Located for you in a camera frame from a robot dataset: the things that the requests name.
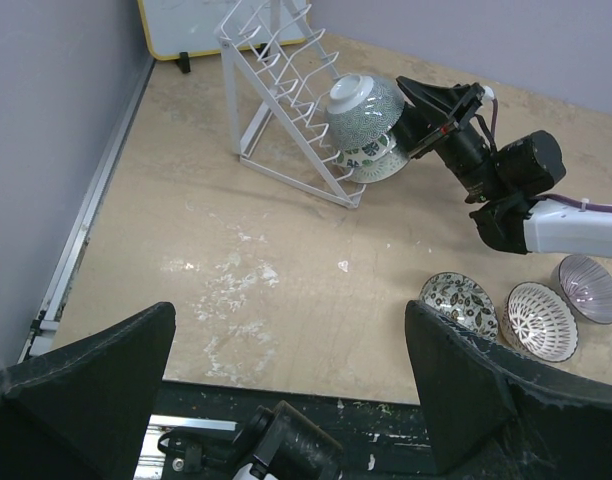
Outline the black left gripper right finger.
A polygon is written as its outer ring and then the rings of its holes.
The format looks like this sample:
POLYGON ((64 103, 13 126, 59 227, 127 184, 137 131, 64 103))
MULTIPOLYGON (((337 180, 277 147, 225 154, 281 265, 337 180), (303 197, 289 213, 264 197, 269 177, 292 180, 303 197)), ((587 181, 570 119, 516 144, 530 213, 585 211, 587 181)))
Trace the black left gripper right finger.
POLYGON ((436 470, 472 479, 612 479, 612 385, 545 365, 426 304, 405 339, 436 470))

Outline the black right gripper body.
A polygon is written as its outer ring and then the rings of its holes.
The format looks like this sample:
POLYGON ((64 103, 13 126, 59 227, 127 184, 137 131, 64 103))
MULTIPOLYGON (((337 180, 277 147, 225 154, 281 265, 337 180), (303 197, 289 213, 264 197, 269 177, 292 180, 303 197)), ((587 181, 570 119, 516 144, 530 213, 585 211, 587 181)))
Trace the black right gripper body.
POLYGON ((416 140, 411 156, 417 159, 434 151, 465 189, 497 190, 499 179, 494 165, 497 146, 486 120, 478 113, 483 105, 479 101, 481 85, 468 85, 469 91, 461 101, 468 120, 465 128, 447 124, 432 131, 408 130, 416 140))

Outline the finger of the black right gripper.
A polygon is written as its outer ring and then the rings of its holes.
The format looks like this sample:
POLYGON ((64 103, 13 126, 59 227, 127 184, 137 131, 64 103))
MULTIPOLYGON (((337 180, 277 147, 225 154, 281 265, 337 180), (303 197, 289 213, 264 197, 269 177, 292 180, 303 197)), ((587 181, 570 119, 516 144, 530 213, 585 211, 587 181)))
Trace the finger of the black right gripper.
POLYGON ((405 76, 398 76, 396 84, 408 99, 403 126, 409 131, 432 131, 447 124, 464 129, 465 120, 462 98, 469 91, 468 84, 442 87, 422 83, 405 76))

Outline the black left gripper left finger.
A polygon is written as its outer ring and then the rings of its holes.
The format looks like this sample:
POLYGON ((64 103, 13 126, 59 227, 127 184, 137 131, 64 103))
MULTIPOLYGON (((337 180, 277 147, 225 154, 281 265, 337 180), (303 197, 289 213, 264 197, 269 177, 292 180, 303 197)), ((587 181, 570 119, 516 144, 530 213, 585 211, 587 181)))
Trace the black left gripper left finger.
POLYGON ((130 479, 176 330, 156 303, 0 370, 0 479, 130 479))

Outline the teal triangle pattern bowl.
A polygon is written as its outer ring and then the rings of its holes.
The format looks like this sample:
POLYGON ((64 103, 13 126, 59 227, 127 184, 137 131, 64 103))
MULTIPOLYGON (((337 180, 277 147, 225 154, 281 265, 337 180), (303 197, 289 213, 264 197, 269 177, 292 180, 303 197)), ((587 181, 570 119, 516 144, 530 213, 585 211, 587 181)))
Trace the teal triangle pattern bowl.
POLYGON ((406 152, 394 148, 370 165, 354 168, 343 167, 342 172, 350 182, 372 184, 392 177, 406 167, 409 162, 410 157, 406 152))

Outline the grey hexagon red-rim bowl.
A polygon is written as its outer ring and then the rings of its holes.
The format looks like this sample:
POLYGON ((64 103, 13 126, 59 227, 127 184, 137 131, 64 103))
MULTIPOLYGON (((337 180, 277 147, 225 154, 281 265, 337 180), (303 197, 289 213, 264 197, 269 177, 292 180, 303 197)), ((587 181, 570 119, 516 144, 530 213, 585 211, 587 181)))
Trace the grey hexagon red-rim bowl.
POLYGON ((404 106, 402 92, 387 78, 357 73, 341 77, 324 111, 333 145, 350 150, 376 140, 397 123, 404 106))

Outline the green leaf pattern bowl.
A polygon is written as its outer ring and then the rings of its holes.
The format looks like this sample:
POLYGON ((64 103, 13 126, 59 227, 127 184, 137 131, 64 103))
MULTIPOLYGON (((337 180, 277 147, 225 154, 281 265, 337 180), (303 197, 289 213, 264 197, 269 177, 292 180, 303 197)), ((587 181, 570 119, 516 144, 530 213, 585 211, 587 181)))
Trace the green leaf pattern bowl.
POLYGON ((372 142, 355 149, 343 150, 333 164, 342 168, 358 168, 371 165, 397 145, 392 133, 384 133, 372 142))

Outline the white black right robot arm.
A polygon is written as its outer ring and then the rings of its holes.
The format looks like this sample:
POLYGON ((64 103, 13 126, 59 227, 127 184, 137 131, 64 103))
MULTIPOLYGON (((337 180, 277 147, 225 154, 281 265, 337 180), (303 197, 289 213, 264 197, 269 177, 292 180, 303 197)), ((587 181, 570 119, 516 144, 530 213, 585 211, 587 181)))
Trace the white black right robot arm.
POLYGON ((410 102, 402 124, 409 156, 437 153, 467 191, 467 203, 478 205, 470 216, 488 247, 612 258, 612 205, 551 191, 566 175, 553 135, 538 130, 498 147, 497 119, 478 112, 498 103, 490 87, 440 87, 404 76, 396 83, 410 102))

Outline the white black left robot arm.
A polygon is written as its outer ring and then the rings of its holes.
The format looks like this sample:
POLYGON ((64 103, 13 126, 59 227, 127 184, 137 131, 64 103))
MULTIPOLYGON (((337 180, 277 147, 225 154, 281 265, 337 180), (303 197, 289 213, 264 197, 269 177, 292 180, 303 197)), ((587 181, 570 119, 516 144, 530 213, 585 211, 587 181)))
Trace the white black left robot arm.
POLYGON ((418 302, 416 405, 167 382, 160 302, 0 370, 0 479, 612 479, 612 385, 532 360, 418 302))

